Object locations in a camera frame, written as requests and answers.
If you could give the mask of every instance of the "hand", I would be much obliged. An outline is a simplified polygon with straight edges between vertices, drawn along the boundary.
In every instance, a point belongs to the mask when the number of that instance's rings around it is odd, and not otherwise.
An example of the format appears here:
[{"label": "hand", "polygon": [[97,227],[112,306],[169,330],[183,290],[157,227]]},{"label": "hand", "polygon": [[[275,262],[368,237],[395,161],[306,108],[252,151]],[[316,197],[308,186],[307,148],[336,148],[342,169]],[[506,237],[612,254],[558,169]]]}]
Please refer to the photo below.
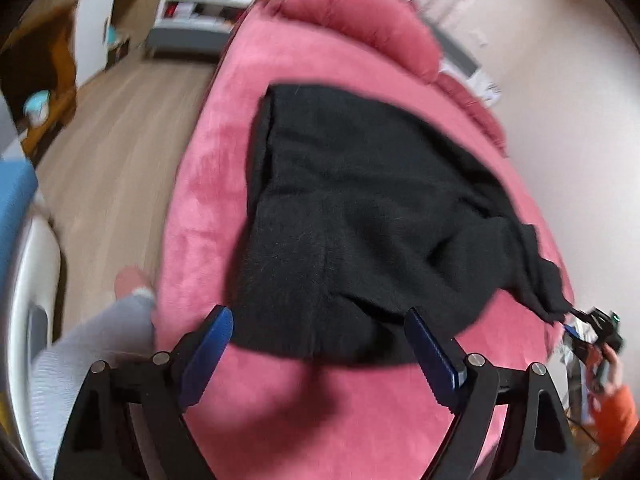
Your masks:
[{"label": "hand", "polygon": [[593,384],[594,371],[603,359],[609,362],[609,372],[601,392],[595,393],[590,388],[589,401],[592,410],[600,411],[602,401],[613,396],[622,386],[623,367],[618,354],[609,345],[605,344],[602,351],[596,346],[592,346],[587,357],[587,384]]},{"label": "hand", "polygon": [[607,361],[609,361],[610,365],[609,375],[607,377],[607,382],[604,384],[603,394],[604,396],[610,397],[622,386],[622,361],[620,360],[620,357],[618,357],[618,354],[613,351],[613,348],[607,344],[602,347],[602,355]]}]

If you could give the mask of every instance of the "metal screw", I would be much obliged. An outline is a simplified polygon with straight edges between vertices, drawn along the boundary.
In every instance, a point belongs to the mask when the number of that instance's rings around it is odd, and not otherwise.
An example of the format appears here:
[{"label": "metal screw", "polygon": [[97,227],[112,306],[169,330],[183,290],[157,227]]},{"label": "metal screw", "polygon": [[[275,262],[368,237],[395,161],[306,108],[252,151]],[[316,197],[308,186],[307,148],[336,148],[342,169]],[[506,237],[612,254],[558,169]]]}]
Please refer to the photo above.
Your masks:
[{"label": "metal screw", "polygon": [[107,363],[105,363],[104,361],[96,361],[94,364],[91,365],[90,370],[92,374],[99,374],[106,367],[107,367]]},{"label": "metal screw", "polygon": [[543,365],[542,363],[533,363],[531,365],[531,369],[533,370],[533,373],[535,373],[535,374],[538,374],[538,375],[546,374],[546,366]]},{"label": "metal screw", "polygon": [[469,361],[470,365],[477,367],[484,366],[484,363],[486,362],[484,356],[481,356],[480,354],[470,354],[466,360]]},{"label": "metal screw", "polygon": [[154,362],[155,365],[164,365],[169,362],[170,357],[171,356],[167,352],[158,352],[154,354],[151,360]]}]

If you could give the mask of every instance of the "pink sofa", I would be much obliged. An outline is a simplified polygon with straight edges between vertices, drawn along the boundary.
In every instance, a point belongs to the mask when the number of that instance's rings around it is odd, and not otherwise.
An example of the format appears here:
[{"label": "pink sofa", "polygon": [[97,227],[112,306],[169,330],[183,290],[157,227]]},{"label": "pink sofa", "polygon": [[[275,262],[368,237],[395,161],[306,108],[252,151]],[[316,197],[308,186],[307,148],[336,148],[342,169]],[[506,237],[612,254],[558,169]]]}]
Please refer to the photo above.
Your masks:
[{"label": "pink sofa", "polygon": [[[252,121],[271,82],[339,86],[437,125],[500,179],[573,300],[553,238],[504,157],[500,126],[438,76],[439,57],[401,0],[258,0],[236,28],[178,172],[164,232],[159,349],[171,349],[213,305],[233,307]],[[546,360],[558,329],[498,291],[457,339],[495,365],[524,369]],[[186,419],[220,480],[388,480],[420,478],[451,416],[417,365],[330,367],[230,346]],[[483,455],[503,421],[496,410]]]}]

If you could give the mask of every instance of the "white cabinet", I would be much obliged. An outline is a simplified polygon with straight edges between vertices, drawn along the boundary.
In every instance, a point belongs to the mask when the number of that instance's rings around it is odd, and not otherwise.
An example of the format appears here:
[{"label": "white cabinet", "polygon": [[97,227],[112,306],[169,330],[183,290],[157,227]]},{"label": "white cabinet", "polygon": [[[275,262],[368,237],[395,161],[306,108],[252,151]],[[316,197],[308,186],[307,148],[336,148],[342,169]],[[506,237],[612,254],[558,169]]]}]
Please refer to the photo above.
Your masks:
[{"label": "white cabinet", "polygon": [[107,35],[112,9],[113,0],[78,0],[74,34],[78,88],[107,65]]}]

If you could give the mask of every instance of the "orange sleeve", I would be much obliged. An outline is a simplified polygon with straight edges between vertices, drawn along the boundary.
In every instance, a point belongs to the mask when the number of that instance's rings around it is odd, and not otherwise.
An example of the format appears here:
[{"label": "orange sleeve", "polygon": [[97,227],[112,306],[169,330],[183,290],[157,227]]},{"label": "orange sleeve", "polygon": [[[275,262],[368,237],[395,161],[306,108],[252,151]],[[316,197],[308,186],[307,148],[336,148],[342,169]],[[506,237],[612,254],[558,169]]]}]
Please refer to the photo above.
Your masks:
[{"label": "orange sleeve", "polygon": [[602,470],[611,465],[638,424],[636,404],[627,386],[602,400],[600,411],[591,413],[598,431],[598,462]]}]

